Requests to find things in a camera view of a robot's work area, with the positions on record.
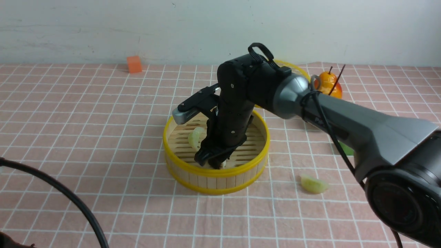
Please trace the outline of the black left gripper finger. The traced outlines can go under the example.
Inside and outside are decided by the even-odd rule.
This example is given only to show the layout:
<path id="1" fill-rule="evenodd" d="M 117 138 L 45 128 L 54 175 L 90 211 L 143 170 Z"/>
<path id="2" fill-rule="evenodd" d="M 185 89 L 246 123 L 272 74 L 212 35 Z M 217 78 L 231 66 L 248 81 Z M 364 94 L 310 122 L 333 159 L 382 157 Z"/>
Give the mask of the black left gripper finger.
<path id="1" fill-rule="evenodd" d="M 200 166 L 205 166 L 208 163 L 210 166 L 221 166 L 219 156 L 221 155 L 221 148 L 219 146 L 201 147 L 195 154 L 194 160 Z"/>

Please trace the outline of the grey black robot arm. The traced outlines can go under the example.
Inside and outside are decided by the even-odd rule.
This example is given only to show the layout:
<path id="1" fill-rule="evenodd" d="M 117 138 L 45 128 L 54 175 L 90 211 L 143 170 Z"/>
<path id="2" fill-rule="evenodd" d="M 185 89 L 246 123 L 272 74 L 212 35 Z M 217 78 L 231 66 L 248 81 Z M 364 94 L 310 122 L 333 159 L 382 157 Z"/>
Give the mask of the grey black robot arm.
<path id="1" fill-rule="evenodd" d="M 193 95 L 208 117 L 207 136 L 194 160 L 213 168 L 247 137 L 255 105 L 282 119 L 299 116 L 327 133 L 339 152 L 354 151 L 348 168 L 375 215 L 393 231 L 440 247 L 440 129 L 424 119 L 391 116 L 321 93 L 311 81 L 243 55 L 222 63 L 218 83 Z"/>

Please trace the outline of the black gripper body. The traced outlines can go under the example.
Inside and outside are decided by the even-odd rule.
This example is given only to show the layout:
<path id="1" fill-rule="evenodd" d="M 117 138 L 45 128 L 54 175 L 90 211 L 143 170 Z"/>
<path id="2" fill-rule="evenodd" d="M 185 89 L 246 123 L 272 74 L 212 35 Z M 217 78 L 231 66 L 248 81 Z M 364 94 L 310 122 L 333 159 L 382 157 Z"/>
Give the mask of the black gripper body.
<path id="1" fill-rule="evenodd" d="M 244 97 L 221 93 L 211 130 L 205 140 L 210 155 L 232 153 L 246 140 L 255 105 Z"/>

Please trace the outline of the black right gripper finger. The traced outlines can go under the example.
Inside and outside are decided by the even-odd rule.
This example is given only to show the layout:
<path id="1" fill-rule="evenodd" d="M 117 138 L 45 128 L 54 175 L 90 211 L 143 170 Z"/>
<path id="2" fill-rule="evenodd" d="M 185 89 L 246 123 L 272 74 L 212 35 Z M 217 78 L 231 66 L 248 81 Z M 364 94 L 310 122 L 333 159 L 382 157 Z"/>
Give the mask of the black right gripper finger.
<path id="1" fill-rule="evenodd" d="M 208 157 L 208 164 L 211 168 L 221 169 L 222 163 L 226 162 L 227 159 L 233 154 L 233 152 L 241 145 L 234 145 L 229 147 L 214 146 L 209 148 L 210 156 Z"/>

